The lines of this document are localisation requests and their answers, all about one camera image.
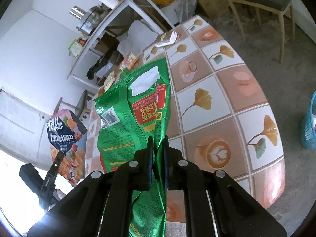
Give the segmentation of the grey plastic bag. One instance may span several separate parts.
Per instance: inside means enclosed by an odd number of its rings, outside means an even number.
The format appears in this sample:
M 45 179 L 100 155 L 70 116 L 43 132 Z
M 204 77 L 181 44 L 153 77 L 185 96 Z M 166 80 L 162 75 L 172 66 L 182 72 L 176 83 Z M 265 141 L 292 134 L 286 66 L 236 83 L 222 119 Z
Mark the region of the grey plastic bag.
M 198 0 L 180 0 L 174 8 L 179 23 L 182 24 L 195 15 Z

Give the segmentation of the white paper sheet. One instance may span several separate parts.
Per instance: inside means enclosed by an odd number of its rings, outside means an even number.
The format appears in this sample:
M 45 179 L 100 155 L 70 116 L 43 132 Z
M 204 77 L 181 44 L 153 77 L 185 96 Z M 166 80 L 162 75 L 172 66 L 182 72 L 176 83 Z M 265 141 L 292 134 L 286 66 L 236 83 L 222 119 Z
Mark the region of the white paper sheet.
M 127 32 L 117 37 L 119 41 L 117 50 L 123 57 L 129 53 L 139 55 L 156 40 L 158 35 L 143 19 L 135 20 Z

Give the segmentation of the patterned tablecloth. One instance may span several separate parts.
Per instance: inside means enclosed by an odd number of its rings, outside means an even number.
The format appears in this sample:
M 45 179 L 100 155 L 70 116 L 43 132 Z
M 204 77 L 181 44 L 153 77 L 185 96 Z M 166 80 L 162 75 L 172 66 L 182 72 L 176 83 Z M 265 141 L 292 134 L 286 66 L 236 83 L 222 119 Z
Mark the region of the patterned tablecloth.
M 270 207 L 284 191 L 285 162 L 261 87 L 239 54 L 200 16 L 175 30 L 175 44 L 150 45 L 136 63 L 168 60 L 170 146 L 204 171 L 224 170 Z

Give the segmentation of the metal pot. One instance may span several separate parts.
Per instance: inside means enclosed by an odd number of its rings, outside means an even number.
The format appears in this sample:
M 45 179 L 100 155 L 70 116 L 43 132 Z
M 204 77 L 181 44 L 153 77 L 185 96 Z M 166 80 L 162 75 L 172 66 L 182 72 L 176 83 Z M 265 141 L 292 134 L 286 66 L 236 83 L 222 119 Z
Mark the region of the metal pot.
M 84 11 L 78 6 L 74 6 L 70 10 L 70 15 L 79 20 L 76 29 L 86 36 L 91 36 L 109 12 L 110 9 L 104 4 L 93 6 L 88 11 Z

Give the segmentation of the orange snack bag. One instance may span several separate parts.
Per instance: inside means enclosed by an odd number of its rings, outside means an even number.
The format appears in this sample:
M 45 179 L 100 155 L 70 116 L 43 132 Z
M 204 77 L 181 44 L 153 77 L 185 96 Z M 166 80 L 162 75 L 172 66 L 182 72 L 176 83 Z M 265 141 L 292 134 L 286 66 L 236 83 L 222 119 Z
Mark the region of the orange snack bag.
M 128 70 L 130 71 L 135 63 L 138 61 L 138 57 L 135 56 L 133 53 L 129 53 L 124 59 L 123 61 L 120 63 L 119 68 L 123 71 L 123 70 Z

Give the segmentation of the cardboard box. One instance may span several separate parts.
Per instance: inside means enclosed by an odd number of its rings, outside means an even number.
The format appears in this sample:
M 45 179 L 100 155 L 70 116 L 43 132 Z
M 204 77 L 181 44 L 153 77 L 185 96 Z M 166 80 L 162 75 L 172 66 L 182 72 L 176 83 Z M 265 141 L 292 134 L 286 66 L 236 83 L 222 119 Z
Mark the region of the cardboard box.
M 229 15 L 227 0 L 198 0 L 209 19 L 215 19 L 221 16 Z

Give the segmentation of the large green snack bag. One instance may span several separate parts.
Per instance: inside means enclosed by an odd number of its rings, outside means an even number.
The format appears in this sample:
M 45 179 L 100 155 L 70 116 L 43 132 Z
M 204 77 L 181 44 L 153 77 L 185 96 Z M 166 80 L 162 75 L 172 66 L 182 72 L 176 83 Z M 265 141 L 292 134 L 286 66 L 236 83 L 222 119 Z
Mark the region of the large green snack bag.
M 153 139 L 153 175 L 149 191 L 134 191 L 129 236 L 165 236 L 166 189 L 162 143 L 170 119 L 170 78 L 166 58 L 147 63 L 95 99 L 101 118 L 97 147 L 105 172 L 133 159 Z

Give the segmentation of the small wooden stool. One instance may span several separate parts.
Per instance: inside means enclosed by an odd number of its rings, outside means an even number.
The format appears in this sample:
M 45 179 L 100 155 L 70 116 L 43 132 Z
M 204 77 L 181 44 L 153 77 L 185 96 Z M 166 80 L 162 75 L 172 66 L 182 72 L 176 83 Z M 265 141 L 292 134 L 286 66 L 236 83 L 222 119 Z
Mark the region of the small wooden stool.
M 85 90 L 82 93 L 82 95 L 81 95 L 81 97 L 76 105 L 72 105 L 70 103 L 67 103 L 67 102 L 63 101 L 62 97 L 60 97 L 59 101 L 57 102 L 57 104 L 55 106 L 53 114 L 56 114 L 57 112 L 59 112 L 60 105 L 63 104 L 67 108 L 71 109 L 80 120 L 86 119 L 87 116 L 90 115 L 93 97 L 94 97 L 94 93 L 92 93 L 88 90 Z

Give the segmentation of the wooden chair dark seat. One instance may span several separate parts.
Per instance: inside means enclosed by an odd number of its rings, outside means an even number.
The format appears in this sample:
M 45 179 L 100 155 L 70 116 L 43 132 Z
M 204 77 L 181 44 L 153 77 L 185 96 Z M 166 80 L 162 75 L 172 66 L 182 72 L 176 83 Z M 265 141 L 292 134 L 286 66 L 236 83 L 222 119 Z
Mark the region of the wooden chair dark seat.
M 229 5 L 231 6 L 231 9 L 233 11 L 233 14 L 237 20 L 237 24 L 239 27 L 239 30 L 242 35 L 242 40 L 245 41 L 245 33 L 243 30 L 243 26 L 239 17 L 239 14 L 237 12 L 237 9 L 235 7 L 235 4 L 242 4 L 242 5 L 249 5 L 255 8 L 257 20 L 259 23 L 261 23 L 260 18 L 260 12 L 259 10 L 265 10 L 271 13 L 274 13 L 278 16 L 278 20 L 280 23 L 280 29 L 281 29 L 281 44 L 280 44 L 280 55 L 279 55 L 279 62 L 283 62 L 284 59 L 284 51 L 285 51 L 285 23 L 284 23 L 284 15 L 287 11 L 290 12 L 290 18 L 291 18 L 291 32 L 292 32 L 292 41 L 295 40 L 295 18 L 294 18 L 294 10 L 293 10 L 293 4 L 292 0 L 227 0 Z

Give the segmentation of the pink purple chip bag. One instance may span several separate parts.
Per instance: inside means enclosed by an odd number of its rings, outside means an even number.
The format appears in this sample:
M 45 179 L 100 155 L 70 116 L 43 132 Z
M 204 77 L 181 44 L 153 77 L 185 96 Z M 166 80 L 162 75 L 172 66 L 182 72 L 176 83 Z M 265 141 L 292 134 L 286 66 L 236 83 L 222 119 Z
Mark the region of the pink purple chip bag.
M 87 129 L 68 109 L 54 114 L 46 126 L 51 158 L 54 160 L 60 151 L 64 153 L 58 173 L 74 187 L 85 174 Z

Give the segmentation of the blue plastic trash basket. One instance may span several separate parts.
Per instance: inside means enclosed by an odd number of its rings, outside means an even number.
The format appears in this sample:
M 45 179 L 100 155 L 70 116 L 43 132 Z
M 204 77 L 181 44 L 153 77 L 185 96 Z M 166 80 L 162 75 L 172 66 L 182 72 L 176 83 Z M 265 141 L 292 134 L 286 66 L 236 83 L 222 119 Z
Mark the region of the blue plastic trash basket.
M 312 97 L 307 113 L 304 115 L 301 125 L 301 142 L 305 148 L 315 149 L 315 97 Z

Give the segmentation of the gold snack bag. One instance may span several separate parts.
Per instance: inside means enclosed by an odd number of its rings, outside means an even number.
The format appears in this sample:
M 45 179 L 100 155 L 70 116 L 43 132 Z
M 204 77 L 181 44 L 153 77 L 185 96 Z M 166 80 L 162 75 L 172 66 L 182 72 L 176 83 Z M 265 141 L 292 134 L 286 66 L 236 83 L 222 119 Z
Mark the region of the gold snack bag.
M 112 86 L 115 80 L 116 80 L 116 73 L 112 71 L 105 79 L 103 85 L 99 88 L 98 94 L 102 95 L 103 93 L 105 93 Z

